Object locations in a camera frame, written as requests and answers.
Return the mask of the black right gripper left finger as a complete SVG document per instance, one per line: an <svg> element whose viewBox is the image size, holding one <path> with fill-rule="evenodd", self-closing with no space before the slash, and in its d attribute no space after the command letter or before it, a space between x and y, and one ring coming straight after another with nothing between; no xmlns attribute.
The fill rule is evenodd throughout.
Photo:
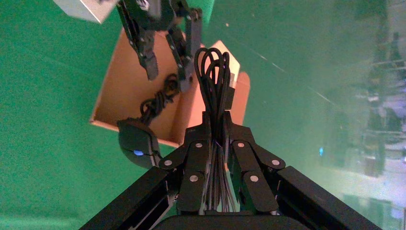
<svg viewBox="0 0 406 230"><path fill-rule="evenodd" d="M183 144L158 164L174 176L178 212L200 212L204 207L211 134L209 115L202 112L202 123L187 128Z"/></svg>

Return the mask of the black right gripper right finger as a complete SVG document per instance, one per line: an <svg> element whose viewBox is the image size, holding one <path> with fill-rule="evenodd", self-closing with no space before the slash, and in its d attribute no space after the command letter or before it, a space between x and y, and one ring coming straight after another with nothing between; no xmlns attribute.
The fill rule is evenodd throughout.
<svg viewBox="0 0 406 230"><path fill-rule="evenodd" d="M278 180L273 175L286 167L285 161L258 145L250 128L233 123L229 111L224 113L223 122L228 166L241 208L252 213L275 213L279 205L271 187Z"/></svg>

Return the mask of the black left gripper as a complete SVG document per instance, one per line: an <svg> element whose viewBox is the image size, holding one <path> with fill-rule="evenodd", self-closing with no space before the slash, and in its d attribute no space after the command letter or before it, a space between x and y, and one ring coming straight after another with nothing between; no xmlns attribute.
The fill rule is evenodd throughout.
<svg viewBox="0 0 406 230"><path fill-rule="evenodd" d="M166 40L178 68L178 86L186 92L192 84L194 55L201 47L202 10L185 0L123 0L117 10L130 46L149 81L158 76L154 53L155 31L168 30ZM184 18L185 34L176 25Z"/></svg>

